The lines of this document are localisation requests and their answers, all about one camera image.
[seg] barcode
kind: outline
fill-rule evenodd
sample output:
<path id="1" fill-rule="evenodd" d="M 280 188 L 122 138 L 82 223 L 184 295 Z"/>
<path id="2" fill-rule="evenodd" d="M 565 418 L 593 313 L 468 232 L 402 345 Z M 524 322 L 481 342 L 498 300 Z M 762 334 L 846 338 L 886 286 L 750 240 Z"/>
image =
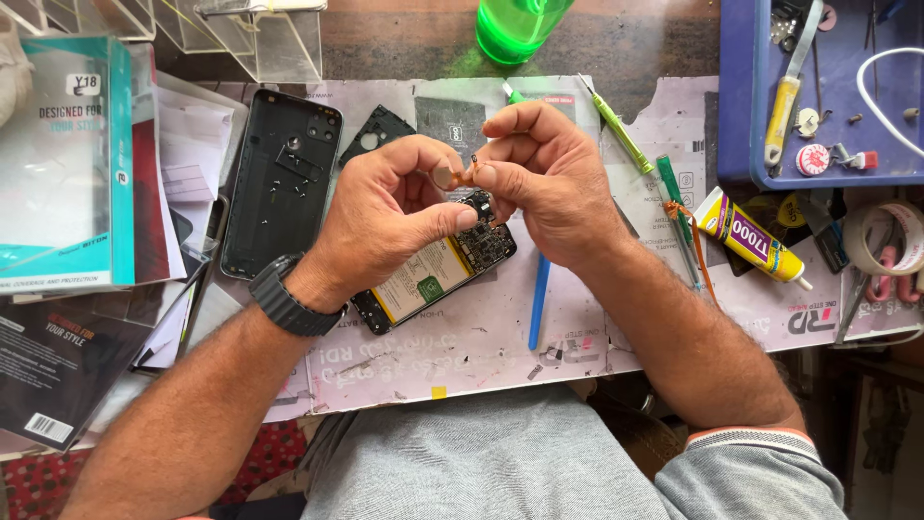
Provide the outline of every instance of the barcode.
<path id="1" fill-rule="evenodd" d="M 53 418 L 42 414 L 33 415 L 28 425 L 26 425 L 26 431 L 37 433 L 42 437 L 47 437 L 57 442 L 64 442 L 73 429 L 74 427 L 71 425 L 55 421 Z"/>

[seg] smartphone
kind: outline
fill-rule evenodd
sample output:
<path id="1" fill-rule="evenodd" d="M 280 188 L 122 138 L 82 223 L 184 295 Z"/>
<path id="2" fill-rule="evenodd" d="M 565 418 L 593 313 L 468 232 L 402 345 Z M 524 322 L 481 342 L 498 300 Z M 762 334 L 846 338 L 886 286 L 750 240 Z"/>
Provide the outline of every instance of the smartphone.
<path id="1" fill-rule="evenodd" d="M 260 89 L 253 95 L 228 215 L 222 272 L 253 279 L 318 237 L 343 129 L 335 108 Z"/>
<path id="2" fill-rule="evenodd" d="M 401 325 L 517 252 L 507 225 L 494 224 L 487 192 L 476 190 L 459 203 L 478 212 L 474 228 L 427 245 L 385 283 L 350 298 L 372 333 Z"/>

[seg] blue tray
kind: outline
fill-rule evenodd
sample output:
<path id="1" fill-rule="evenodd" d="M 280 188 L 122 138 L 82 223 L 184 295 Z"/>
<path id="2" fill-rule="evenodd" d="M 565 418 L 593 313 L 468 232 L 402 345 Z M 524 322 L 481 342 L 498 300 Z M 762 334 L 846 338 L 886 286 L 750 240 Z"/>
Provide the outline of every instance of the blue tray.
<path id="1" fill-rule="evenodd" d="M 718 177 L 723 183 L 754 182 L 764 190 L 798 190 L 837 186 L 884 186 L 924 184 L 924 159 L 905 148 L 885 129 L 860 99 L 857 70 L 872 56 L 872 44 L 864 50 L 870 0 L 829 0 L 837 23 L 828 32 L 818 31 L 821 103 L 833 114 L 819 126 L 812 141 L 794 131 L 788 137 L 779 177 L 771 179 L 763 166 L 767 121 L 776 96 L 776 85 L 789 57 L 770 40 L 770 0 L 722 2 L 722 34 L 719 63 L 719 157 Z M 890 0 L 877 0 L 877 9 Z M 876 27 L 876 50 L 921 47 L 921 2 L 909 0 L 891 19 Z M 921 98 L 921 55 L 886 56 L 879 68 L 879 105 L 882 113 L 911 141 L 920 146 L 920 119 L 905 122 L 906 108 L 924 108 Z M 811 51 L 802 66 L 800 106 L 818 109 L 815 90 L 815 59 Z M 872 65 L 867 68 L 866 88 L 873 96 Z M 863 120 L 849 125 L 856 113 Z M 832 164 L 817 177 L 805 177 L 796 169 L 796 153 L 811 142 L 832 146 L 842 142 L 850 154 L 877 152 L 879 167 L 859 170 Z"/>

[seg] yellow glue tube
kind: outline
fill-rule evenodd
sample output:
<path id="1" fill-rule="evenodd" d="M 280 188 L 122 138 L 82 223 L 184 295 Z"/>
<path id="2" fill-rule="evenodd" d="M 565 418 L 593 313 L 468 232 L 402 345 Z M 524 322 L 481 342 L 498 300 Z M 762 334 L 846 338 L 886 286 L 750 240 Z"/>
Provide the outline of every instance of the yellow glue tube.
<path id="1" fill-rule="evenodd" d="M 811 291 L 811 284 L 802 278 L 806 265 L 728 200 L 728 195 L 721 188 L 712 190 L 693 217 L 700 229 L 719 239 L 770 278 L 794 281 L 802 289 Z"/>

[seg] shirt sleeve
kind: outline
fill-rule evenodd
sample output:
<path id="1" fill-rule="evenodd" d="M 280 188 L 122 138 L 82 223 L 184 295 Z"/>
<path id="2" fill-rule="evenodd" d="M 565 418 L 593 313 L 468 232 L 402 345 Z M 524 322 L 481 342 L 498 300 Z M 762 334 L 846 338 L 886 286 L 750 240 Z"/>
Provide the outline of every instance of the shirt sleeve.
<path id="1" fill-rule="evenodd" d="M 844 489 L 811 439 L 789 428 L 725 427 L 691 436 L 655 477 L 672 519 L 846 519 Z"/>

